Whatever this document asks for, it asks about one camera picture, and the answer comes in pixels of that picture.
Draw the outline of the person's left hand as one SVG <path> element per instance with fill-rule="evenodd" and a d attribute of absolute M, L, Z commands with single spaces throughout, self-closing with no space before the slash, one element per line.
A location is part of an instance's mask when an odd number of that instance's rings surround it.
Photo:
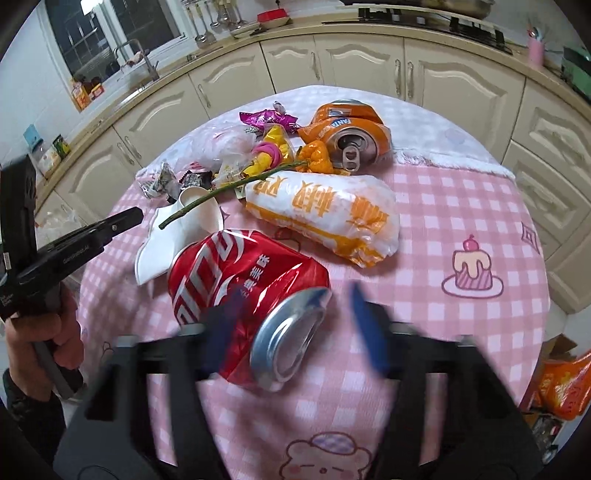
<path fill-rule="evenodd" d="M 77 304 L 71 291 L 61 287 L 61 307 L 57 313 L 35 317 L 13 316 L 5 322 L 9 374 L 28 397 L 47 402 L 54 382 L 39 363 L 36 343 L 56 345 L 54 361 L 68 370 L 77 369 L 84 360 L 81 328 L 76 318 Z"/>

